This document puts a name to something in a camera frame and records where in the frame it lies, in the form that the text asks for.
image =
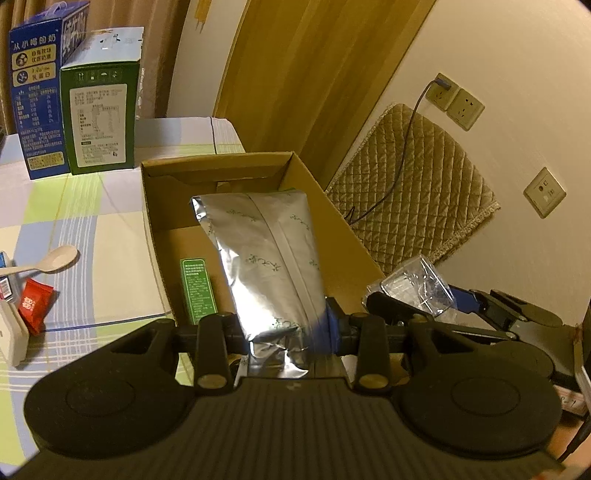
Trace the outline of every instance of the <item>nutrition label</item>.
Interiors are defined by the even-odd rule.
[[[197,324],[205,315],[217,312],[205,261],[201,258],[181,260],[181,274],[189,317]]]
[[[70,112],[79,167],[125,163],[127,85],[70,90]]]
[[[40,118],[44,120],[44,125],[55,124],[58,130],[61,128],[57,93],[57,87],[40,88],[39,85],[35,85],[15,95],[16,120],[21,131],[39,127]]]

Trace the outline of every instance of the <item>wooden door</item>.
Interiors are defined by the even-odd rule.
[[[326,187],[435,0],[250,0],[215,115]]]

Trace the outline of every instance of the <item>curtain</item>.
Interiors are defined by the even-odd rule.
[[[4,0],[0,4],[0,64],[8,65],[8,31],[45,10],[57,0]],[[87,30],[109,27],[144,27],[141,91],[138,114],[166,116],[174,61],[190,0],[91,0]],[[8,75],[0,78],[0,125],[14,133]]]

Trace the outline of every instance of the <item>silver foil bag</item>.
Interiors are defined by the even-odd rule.
[[[330,353],[326,301],[306,194],[193,198],[220,254],[242,331],[248,375],[300,378],[309,353]]]

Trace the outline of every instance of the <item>blue milk box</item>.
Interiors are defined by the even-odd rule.
[[[70,171],[60,67],[86,37],[89,1],[58,2],[9,33],[12,109],[31,180]]]

